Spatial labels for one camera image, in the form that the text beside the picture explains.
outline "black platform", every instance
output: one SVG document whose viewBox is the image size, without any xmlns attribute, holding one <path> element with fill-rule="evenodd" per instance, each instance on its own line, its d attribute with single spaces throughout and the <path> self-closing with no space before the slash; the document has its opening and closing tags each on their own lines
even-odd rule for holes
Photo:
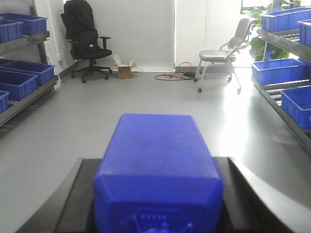
<svg viewBox="0 0 311 233">
<path fill-rule="evenodd" d="M 100 159 L 79 159 L 51 197 L 16 233 L 96 233 L 93 177 Z M 265 206 L 231 158 L 216 157 L 225 181 L 216 233 L 294 233 Z"/>
</svg>

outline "cardboard box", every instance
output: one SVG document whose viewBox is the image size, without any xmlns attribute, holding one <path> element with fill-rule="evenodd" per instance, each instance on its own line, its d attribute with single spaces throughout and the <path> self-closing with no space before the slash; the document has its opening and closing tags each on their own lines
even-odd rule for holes
<svg viewBox="0 0 311 233">
<path fill-rule="evenodd" d="M 122 61 L 122 65 L 127 65 L 125 67 L 118 67 L 116 64 L 113 65 L 114 69 L 118 69 L 118 78 L 119 79 L 131 79 L 134 77 L 132 73 L 132 68 L 136 68 L 136 63 L 133 63 L 132 66 L 129 66 L 129 61 Z"/>
</svg>

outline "blue storage bin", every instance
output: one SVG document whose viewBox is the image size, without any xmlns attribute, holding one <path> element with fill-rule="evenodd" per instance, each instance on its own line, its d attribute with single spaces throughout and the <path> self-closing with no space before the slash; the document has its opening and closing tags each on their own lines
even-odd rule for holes
<svg viewBox="0 0 311 233">
<path fill-rule="evenodd" d="M 10 19 L 23 22 L 22 34 L 34 35 L 47 30 L 47 18 L 38 16 L 28 16 L 13 13 L 0 14 L 4 19 Z"/>
<path fill-rule="evenodd" d="M 37 75 L 0 70 L 0 90 L 10 93 L 8 99 L 20 101 L 37 89 Z"/>
<path fill-rule="evenodd" d="M 311 7 L 298 7 L 261 15 L 262 29 L 271 33 L 299 29 L 298 21 L 311 19 Z"/>
<path fill-rule="evenodd" d="M 9 108 L 9 92 L 0 91 L 0 114 Z"/>
<path fill-rule="evenodd" d="M 22 22 L 0 19 L 0 43 L 21 39 Z"/>
<path fill-rule="evenodd" d="M 261 85 L 305 79 L 306 66 L 293 59 L 276 59 L 252 64 L 252 76 Z"/>
<path fill-rule="evenodd" d="M 311 47 L 311 19 L 299 21 L 300 43 Z"/>
<path fill-rule="evenodd" d="M 13 60 L 8 60 L 8 59 L 2 59 L 0 58 L 0 67 L 3 65 L 6 65 L 8 63 L 14 62 Z"/>
<path fill-rule="evenodd" d="M 94 178 L 98 233 L 213 233 L 223 188 L 191 116 L 124 114 Z"/>
<path fill-rule="evenodd" d="M 282 108 L 302 129 L 311 129 L 311 86 L 281 91 Z"/>
<path fill-rule="evenodd" d="M 16 61 L 3 65 L 0 69 L 35 74 L 38 76 L 38 86 L 46 84 L 54 77 L 54 66 L 42 63 Z"/>
</svg>

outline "chair base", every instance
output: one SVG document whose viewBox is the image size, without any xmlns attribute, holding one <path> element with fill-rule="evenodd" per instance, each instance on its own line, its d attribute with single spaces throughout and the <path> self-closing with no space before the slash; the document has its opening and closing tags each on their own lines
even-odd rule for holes
<svg viewBox="0 0 311 233">
<path fill-rule="evenodd" d="M 98 73 L 101 73 L 101 74 L 103 74 L 105 76 L 105 80 L 108 80 L 109 79 L 108 74 L 105 71 L 103 71 L 102 69 L 107 69 L 109 74 L 112 73 L 112 69 L 110 67 L 97 67 L 97 66 L 94 66 L 94 64 L 96 64 L 96 61 L 95 60 L 90 60 L 89 61 L 89 66 L 87 66 L 85 68 L 82 68 L 82 69 L 77 69 L 77 70 L 73 71 L 71 73 L 71 77 L 75 78 L 76 76 L 74 75 L 74 73 L 85 71 L 85 73 L 83 74 L 83 76 L 81 78 L 82 78 L 82 83 L 86 83 L 86 76 L 89 73 L 94 74 L 94 72 L 98 72 Z"/>
<path fill-rule="evenodd" d="M 193 79 L 194 82 L 197 82 L 197 81 L 198 81 L 199 73 L 201 73 L 201 72 L 200 72 L 200 68 L 201 68 L 202 61 L 203 61 L 203 60 L 200 59 L 200 62 L 199 62 L 199 65 L 198 65 L 198 69 L 197 69 L 197 71 L 196 71 L 196 73 L 195 73 L 195 76 L 194 76 L 194 79 Z M 224 62 L 222 62 L 222 63 L 210 62 L 209 64 L 207 64 L 207 65 L 204 67 L 204 69 L 203 69 L 203 71 L 202 71 L 202 75 L 201 75 L 200 84 L 199 84 L 199 87 L 198 87 L 198 92 L 199 92 L 199 93 L 202 92 L 202 82 L 203 82 L 203 79 L 205 78 L 205 74 L 206 74 L 206 72 L 207 72 L 207 69 L 208 69 L 209 67 L 213 67 L 213 66 L 225 66 L 225 67 L 226 67 L 226 70 L 227 70 L 227 72 L 228 72 L 228 74 L 229 74 L 228 81 L 231 81 L 231 80 L 232 80 L 232 75 L 234 75 L 234 77 L 236 78 L 236 80 L 237 80 L 237 82 L 238 82 L 238 85 L 239 85 L 239 88 L 237 89 L 238 94 L 239 94 L 239 93 L 241 92 L 242 86 L 241 86 L 241 83 L 240 83 L 240 81 L 239 81 L 239 79 L 238 79 L 238 76 L 237 76 L 237 74 L 236 74 L 236 72 L 235 72 L 235 70 L 234 70 L 234 67 L 233 67 L 233 65 L 232 65 L 232 63 L 231 63 L 231 60 L 230 60 L 229 58 L 227 58 L 226 60 L 224 60 Z"/>
</svg>

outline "gray folding chair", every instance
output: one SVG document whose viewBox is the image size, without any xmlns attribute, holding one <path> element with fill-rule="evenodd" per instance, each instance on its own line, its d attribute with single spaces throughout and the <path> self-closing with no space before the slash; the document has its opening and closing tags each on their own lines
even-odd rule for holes
<svg viewBox="0 0 311 233">
<path fill-rule="evenodd" d="M 242 86 L 240 84 L 237 74 L 234 71 L 232 62 L 236 60 L 236 56 L 234 55 L 234 53 L 235 52 L 240 53 L 239 50 L 242 50 L 248 46 L 250 25 L 251 25 L 250 19 L 242 18 L 239 21 L 234 37 L 231 38 L 229 42 L 221 45 L 219 50 L 203 50 L 200 52 L 199 66 L 196 71 L 195 77 L 193 79 L 195 82 L 198 81 L 202 61 L 209 62 L 209 63 L 203 69 L 200 84 L 198 87 L 198 92 L 202 92 L 202 89 L 201 89 L 202 82 L 206 74 L 207 68 L 213 67 L 213 66 L 219 66 L 219 65 L 222 65 L 222 66 L 225 65 L 230 75 L 230 77 L 228 78 L 229 81 L 232 79 L 232 74 L 234 74 L 239 84 L 238 93 L 241 91 Z M 229 51 L 222 50 L 222 48 L 226 45 Z"/>
</svg>

